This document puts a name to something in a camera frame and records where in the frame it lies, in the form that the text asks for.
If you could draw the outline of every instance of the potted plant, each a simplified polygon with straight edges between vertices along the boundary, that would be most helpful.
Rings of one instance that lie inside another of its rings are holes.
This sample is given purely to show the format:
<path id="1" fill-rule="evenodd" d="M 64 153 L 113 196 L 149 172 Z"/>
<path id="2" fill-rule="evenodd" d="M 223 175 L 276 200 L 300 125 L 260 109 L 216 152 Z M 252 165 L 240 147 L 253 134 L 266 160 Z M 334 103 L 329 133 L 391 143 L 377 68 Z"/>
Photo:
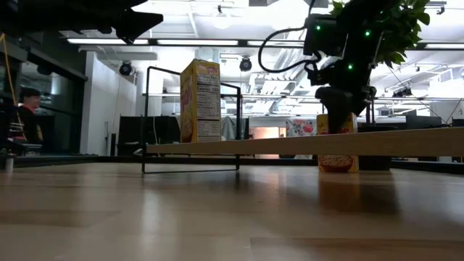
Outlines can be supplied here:
<path id="1" fill-rule="evenodd" d="M 376 62 L 393 68 L 405 61 L 406 51 L 414 49 L 422 40 L 418 34 L 422 31 L 421 23 L 428 25 L 430 15 L 426 13 L 426 5 L 430 0 L 401 0 L 386 17 L 375 23 L 384 28 L 384 36 L 378 49 Z M 332 15 L 339 15 L 344 5 L 333 2 Z"/>

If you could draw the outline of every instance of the yellow cereal box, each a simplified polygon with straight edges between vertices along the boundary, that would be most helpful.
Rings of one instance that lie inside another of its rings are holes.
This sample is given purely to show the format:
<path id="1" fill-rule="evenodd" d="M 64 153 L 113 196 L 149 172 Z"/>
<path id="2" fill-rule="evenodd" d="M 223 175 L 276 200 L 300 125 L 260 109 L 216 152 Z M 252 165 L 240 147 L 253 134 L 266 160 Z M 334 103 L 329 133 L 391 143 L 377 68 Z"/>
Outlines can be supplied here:
<path id="1" fill-rule="evenodd" d="M 181 142 L 220 137 L 219 64 L 194 59 L 181 73 Z"/>
<path id="2" fill-rule="evenodd" d="M 318 135 L 328 135 L 328 115 L 318 115 Z M 341 127 L 340 133 L 356 133 L 356 115 L 350 114 Z M 319 155 L 319 171 L 337 173 L 355 173 L 359 171 L 358 156 Z"/>

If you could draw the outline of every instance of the wooden floor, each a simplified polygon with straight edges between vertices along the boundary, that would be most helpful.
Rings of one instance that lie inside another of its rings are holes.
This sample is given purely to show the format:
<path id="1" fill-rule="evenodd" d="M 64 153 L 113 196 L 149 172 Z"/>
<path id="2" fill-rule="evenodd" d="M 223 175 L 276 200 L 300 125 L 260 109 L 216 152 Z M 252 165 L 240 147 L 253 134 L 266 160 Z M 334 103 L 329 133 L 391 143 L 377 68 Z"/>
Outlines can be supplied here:
<path id="1" fill-rule="evenodd" d="M 0 184 L 2 261 L 464 260 L 459 176 L 99 163 Z"/>

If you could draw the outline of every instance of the wooden plank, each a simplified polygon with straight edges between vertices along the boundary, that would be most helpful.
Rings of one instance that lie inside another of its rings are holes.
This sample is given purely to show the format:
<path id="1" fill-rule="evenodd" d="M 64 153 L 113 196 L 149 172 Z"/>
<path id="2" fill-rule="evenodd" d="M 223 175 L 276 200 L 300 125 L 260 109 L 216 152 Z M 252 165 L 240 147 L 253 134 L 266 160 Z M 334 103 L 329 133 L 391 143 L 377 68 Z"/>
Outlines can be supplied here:
<path id="1" fill-rule="evenodd" d="M 148 153 L 464 156 L 464 128 L 398 130 L 196 144 L 151 145 Z"/>

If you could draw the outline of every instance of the person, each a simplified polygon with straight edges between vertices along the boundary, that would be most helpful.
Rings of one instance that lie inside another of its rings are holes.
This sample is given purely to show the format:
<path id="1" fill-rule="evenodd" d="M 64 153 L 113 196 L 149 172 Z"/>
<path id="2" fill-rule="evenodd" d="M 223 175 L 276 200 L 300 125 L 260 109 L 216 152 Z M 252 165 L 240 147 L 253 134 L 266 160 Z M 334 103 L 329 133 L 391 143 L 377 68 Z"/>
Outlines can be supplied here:
<path id="1" fill-rule="evenodd" d="M 43 141 L 43 138 L 35 111 L 41 104 L 41 92 L 34 88 L 22 88 L 20 102 L 22 105 L 17 112 L 20 123 L 23 124 L 23 138 L 29 144 L 39 144 Z"/>

